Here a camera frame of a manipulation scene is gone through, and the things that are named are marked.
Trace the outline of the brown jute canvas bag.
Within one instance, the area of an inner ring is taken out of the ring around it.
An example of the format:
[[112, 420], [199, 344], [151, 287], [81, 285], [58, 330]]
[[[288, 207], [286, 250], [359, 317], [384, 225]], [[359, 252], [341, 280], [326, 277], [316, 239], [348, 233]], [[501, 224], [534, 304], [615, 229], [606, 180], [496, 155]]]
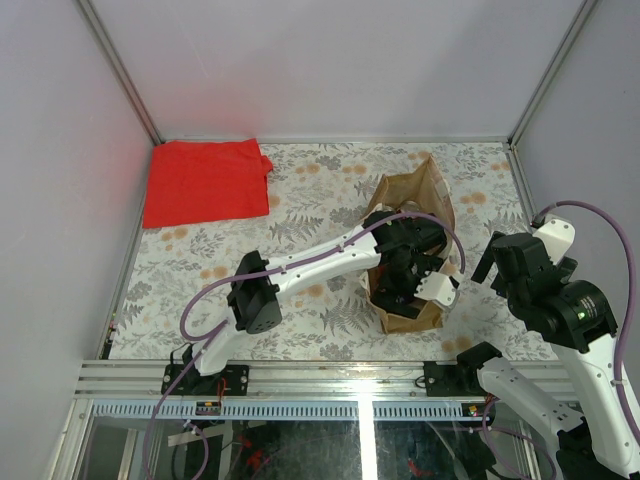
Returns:
[[[431, 154], [427, 154], [411, 173], [381, 178], [366, 209], [364, 224], [369, 226], [396, 213], [424, 213], [436, 219], [402, 218], [377, 227], [373, 235], [381, 244], [381, 259], [384, 254], [410, 249], [428, 256], [430, 262], [425, 277], [430, 272], [453, 275], [448, 257], [454, 245], [449, 232], [455, 229], [455, 214], [449, 188]], [[414, 333], [442, 326], [444, 309], [433, 302], [415, 297], [412, 306], [421, 308], [417, 318], [389, 314], [375, 306], [374, 289], [379, 275], [377, 266], [363, 274], [361, 280], [368, 302], [380, 317], [384, 333]]]

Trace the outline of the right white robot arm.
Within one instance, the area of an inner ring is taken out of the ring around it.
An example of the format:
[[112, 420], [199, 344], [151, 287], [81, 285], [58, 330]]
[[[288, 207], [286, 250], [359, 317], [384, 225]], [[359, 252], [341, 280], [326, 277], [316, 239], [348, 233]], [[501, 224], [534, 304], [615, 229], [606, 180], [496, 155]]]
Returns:
[[531, 233], [496, 233], [472, 279], [491, 287], [510, 313], [551, 344], [580, 405], [573, 410], [520, 374], [493, 345], [482, 342], [459, 355], [458, 387], [506, 403], [545, 441], [567, 479], [636, 479], [639, 442], [632, 433], [631, 406], [622, 406], [614, 375], [616, 322], [604, 293], [571, 280], [576, 261], [555, 257]]

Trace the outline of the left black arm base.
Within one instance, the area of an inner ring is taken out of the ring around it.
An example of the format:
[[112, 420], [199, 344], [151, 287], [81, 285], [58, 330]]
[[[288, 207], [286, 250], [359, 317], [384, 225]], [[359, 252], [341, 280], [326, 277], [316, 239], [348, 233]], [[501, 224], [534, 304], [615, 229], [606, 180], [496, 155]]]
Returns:
[[185, 344], [170, 353], [165, 366], [161, 393], [173, 396], [244, 397], [248, 393], [248, 365], [226, 365], [219, 373], [203, 376], [195, 367], [187, 369], [193, 357], [193, 345]]

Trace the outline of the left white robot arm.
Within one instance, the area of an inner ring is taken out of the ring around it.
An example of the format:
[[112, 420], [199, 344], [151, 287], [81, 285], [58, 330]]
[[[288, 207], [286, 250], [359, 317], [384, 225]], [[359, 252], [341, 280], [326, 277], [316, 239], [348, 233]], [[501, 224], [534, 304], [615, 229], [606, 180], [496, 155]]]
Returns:
[[282, 303], [350, 272], [381, 268], [371, 299], [387, 312], [414, 318], [414, 300], [452, 307], [458, 285], [441, 271], [446, 246], [445, 225], [436, 217], [376, 211], [353, 230], [299, 253], [272, 259], [257, 251], [246, 254], [225, 281], [230, 291], [220, 326], [191, 340], [193, 362], [184, 382], [197, 394], [212, 392], [240, 344], [281, 323]]

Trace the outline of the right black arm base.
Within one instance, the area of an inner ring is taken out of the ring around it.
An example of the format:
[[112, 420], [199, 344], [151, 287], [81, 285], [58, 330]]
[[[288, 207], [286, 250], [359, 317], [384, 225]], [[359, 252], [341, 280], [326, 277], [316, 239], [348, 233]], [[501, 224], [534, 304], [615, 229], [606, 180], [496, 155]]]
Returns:
[[502, 353], [488, 342], [481, 342], [457, 355], [454, 363], [423, 363], [426, 395], [435, 398], [485, 396], [478, 372], [484, 364]]

